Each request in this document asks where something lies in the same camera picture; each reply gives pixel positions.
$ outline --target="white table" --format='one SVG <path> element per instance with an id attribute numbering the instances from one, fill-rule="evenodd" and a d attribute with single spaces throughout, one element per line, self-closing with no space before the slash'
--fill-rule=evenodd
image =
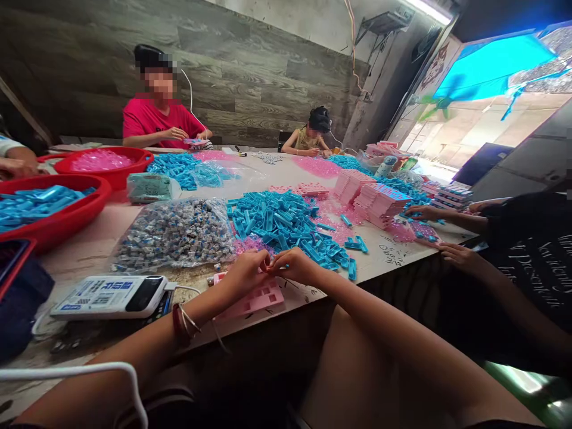
<path id="1" fill-rule="evenodd" d="M 230 184 L 227 182 L 223 189 L 200 188 L 198 191 L 184 192 L 182 197 L 197 195 L 237 198 L 243 192 L 263 191 L 269 185 L 297 185 L 300 182 L 320 182 L 329 188 L 334 186 L 335 178 L 317 178 L 299 168 L 292 161 L 295 156 L 281 155 L 284 160 L 274 165 L 266 164 L 261 159 L 253 157 L 252 154 L 248 154 L 247 157 L 237 156 L 233 161 L 224 161 L 227 167 L 244 169 L 240 171 L 242 179 L 239 183 Z M 54 304 L 62 301 L 82 278 L 108 272 L 108 256 L 140 209 L 140 207 L 130 206 L 126 202 L 112 201 L 86 229 L 59 248 L 42 256 L 42 264 L 55 279 L 56 284 L 50 298 L 42 306 L 40 312 L 50 309 Z M 441 226 L 436 224 L 435 229 L 438 230 L 443 240 L 451 243 L 461 243 L 475 236 L 453 225 Z M 356 235 L 360 235 L 364 239 L 369 248 L 369 254 L 352 251 L 352 256 L 357 262 L 357 282 L 375 278 L 436 252 L 433 248 L 417 243 L 396 243 L 388 233 L 368 222 L 354 226 L 353 230 Z M 167 272 L 166 275 L 171 281 L 205 290 L 207 277 L 214 273 L 212 265 L 205 265 L 193 270 Z M 347 271 L 340 270 L 340 275 L 347 277 Z M 325 297 L 322 292 L 305 285 L 298 285 L 297 288 L 283 288 L 282 293 L 285 298 L 284 302 L 272 307 L 270 312 L 261 310 L 248 319 L 231 319 L 218 325 L 220 335 L 224 337 Z M 185 301 L 192 297 L 193 292 L 178 290 L 175 300 Z M 203 333 L 195 339 L 193 347 L 198 347 L 215 339 L 214 332 L 208 324 Z M 33 341 L 22 355 L 4 367 L 41 368 L 51 366 L 53 365 L 49 354 L 51 345 L 50 341 L 40 343 Z M 65 360 L 58 363 L 57 366 L 81 365 L 90 360 L 93 355 L 90 353 L 72 360 Z M 0 421 L 21 413 L 56 383 L 57 380 L 0 384 L 0 404 L 9 399 L 14 401 L 11 409 L 0 415 Z"/>

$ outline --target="pink shirt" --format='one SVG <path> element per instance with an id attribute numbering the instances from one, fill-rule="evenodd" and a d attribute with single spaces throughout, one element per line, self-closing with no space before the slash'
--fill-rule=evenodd
<path id="1" fill-rule="evenodd" d="M 189 112 L 180 100 L 171 100 L 169 115 L 165 116 L 149 98 L 133 98 L 123 109 L 123 138 L 148 135 L 177 127 L 185 131 L 189 138 L 205 130 L 203 124 Z M 189 145 L 178 140 L 163 140 L 158 147 L 188 149 Z"/>

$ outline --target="hair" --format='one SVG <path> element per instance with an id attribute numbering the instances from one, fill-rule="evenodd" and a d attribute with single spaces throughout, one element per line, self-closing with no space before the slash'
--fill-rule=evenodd
<path id="1" fill-rule="evenodd" d="M 329 111 L 324 106 L 316 107 L 310 112 L 308 118 L 310 128 L 322 133 L 328 133 L 332 129 L 332 121 L 329 118 Z"/>
<path id="2" fill-rule="evenodd" d="M 145 69 L 166 69 L 169 73 L 173 73 L 173 64 L 169 56 L 160 49 L 140 44 L 135 47 L 133 54 L 141 74 L 145 74 Z"/>

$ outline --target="red bowl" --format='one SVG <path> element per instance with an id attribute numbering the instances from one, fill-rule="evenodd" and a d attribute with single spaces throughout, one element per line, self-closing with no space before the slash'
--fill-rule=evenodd
<path id="1" fill-rule="evenodd" d="M 88 175 L 37 176 L 8 182 L 0 182 L 0 194 L 13 194 L 28 189 L 46 189 L 54 185 L 66 186 L 75 191 L 94 187 L 87 197 L 67 206 L 46 219 L 0 234 L 4 240 L 36 240 L 36 253 L 44 253 L 79 232 L 101 213 L 111 195 L 111 186 L 105 179 Z"/>
<path id="2" fill-rule="evenodd" d="M 124 155 L 131 158 L 134 163 L 128 167 L 121 167 L 115 170 L 102 170 L 94 172 L 79 172 L 72 169 L 72 164 L 74 160 L 78 159 L 84 153 L 93 152 L 95 150 L 105 149 L 111 152 L 115 152 L 118 155 Z M 151 164 L 154 160 L 154 156 L 151 152 L 139 148 L 131 148 L 124 146 L 107 147 L 107 148 L 94 148 L 87 149 L 85 151 L 79 152 L 69 152 L 63 154 L 47 155 L 38 158 L 40 162 L 43 162 L 52 158 L 63 158 L 60 162 L 54 165 L 54 169 L 61 175 L 63 174 L 74 174 L 74 175 L 89 175 L 89 176 L 99 176 L 106 179 L 111 185 L 114 191 L 120 191 L 127 187 L 127 177 L 131 173 L 144 173 L 147 170 L 147 166 Z"/>

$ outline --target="person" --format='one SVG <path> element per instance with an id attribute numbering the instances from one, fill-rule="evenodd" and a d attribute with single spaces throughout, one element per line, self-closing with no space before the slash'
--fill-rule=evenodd
<path id="1" fill-rule="evenodd" d="M 8 173 L 9 179 L 22 179 L 40 174 L 36 154 L 3 134 L 0 134 L 0 170 Z"/>
<path id="2" fill-rule="evenodd" d="M 123 109 L 123 145 L 188 149 L 186 139 L 210 139 L 213 133 L 174 98 L 176 80 L 168 55 L 148 45 L 137 45 L 133 52 L 147 93 Z M 213 149 L 212 143 L 204 149 Z"/>
<path id="3" fill-rule="evenodd" d="M 331 130 L 332 121 L 329 111 L 324 106 L 316 107 L 310 112 L 308 122 L 302 128 L 294 130 L 282 146 L 282 152 L 291 155 L 316 157 L 324 151 L 324 157 L 329 158 L 332 151 L 324 142 L 323 134 Z"/>
<path id="4" fill-rule="evenodd" d="M 381 361 L 377 358 L 381 355 L 377 355 L 377 351 L 391 355 L 406 373 L 414 372 L 423 378 L 437 392 L 434 397 L 450 412 L 459 428 L 543 427 L 471 359 L 396 308 L 320 267 L 297 247 L 279 253 L 272 261 L 266 250 L 241 254 L 221 282 L 185 303 L 183 309 L 199 328 L 270 276 L 281 276 L 322 290 L 344 310 L 343 314 L 347 314 L 344 319 L 351 320 L 348 329 L 347 323 L 339 323 L 341 310 L 336 311 L 318 370 L 300 409 L 301 421 L 313 429 L 381 427 L 377 417 L 384 418 L 384 414 L 380 411 L 392 410 L 388 403 L 370 400 L 372 389 L 384 387 L 384 380 L 374 377 L 382 375 L 378 365 Z M 181 339 L 188 341 L 196 331 L 191 327 L 192 332 L 185 333 L 180 325 L 181 317 L 178 312 L 174 323 L 173 313 L 166 315 L 89 363 L 130 363 L 137 371 L 140 385 L 144 386 L 167 364 L 179 345 L 184 344 Z M 352 348 L 346 348 L 343 356 L 332 354 L 339 351 L 335 343 L 340 340 L 352 343 Z M 31 429 L 76 428 L 85 427 L 87 422 L 103 422 L 127 403 L 131 396 L 129 390 L 129 379 L 120 371 L 67 378 L 26 409 L 13 424 Z M 199 418 L 200 411 L 192 407 L 189 397 L 182 391 L 177 394 L 182 411 L 175 412 L 171 406 L 160 418 L 161 406 L 158 405 L 157 414 L 150 418 L 151 427 L 223 427 L 217 425 L 217 420 L 228 417 L 224 412 Z M 415 405 L 402 404 L 408 409 Z M 174 415 L 179 416 L 178 421 L 173 421 Z"/>
<path id="5" fill-rule="evenodd" d="M 488 248 L 443 243 L 437 332 L 477 360 L 572 375 L 572 206 L 538 192 L 477 203 L 479 216 L 431 206 L 406 212 L 482 234 Z"/>

